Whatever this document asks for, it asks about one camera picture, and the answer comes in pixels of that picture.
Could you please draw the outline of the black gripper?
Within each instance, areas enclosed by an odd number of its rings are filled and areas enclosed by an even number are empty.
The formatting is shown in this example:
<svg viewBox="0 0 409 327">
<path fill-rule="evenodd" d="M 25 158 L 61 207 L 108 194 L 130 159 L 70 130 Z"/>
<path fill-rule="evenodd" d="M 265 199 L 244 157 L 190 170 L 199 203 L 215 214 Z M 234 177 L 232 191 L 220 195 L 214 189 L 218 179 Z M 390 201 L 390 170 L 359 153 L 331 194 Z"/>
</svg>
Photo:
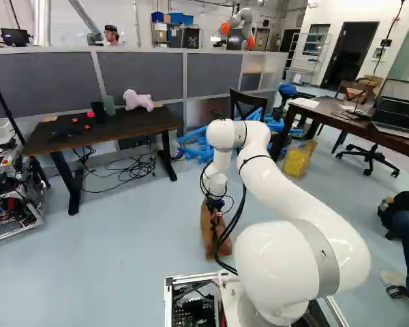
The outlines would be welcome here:
<svg viewBox="0 0 409 327">
<path fill-rule="evenodd" d="M 225 205 L 224 196 L 214 197 L 208 195 L 206 197 L 206 207 L 210 213 L 218 213 Z"/>
</svg>

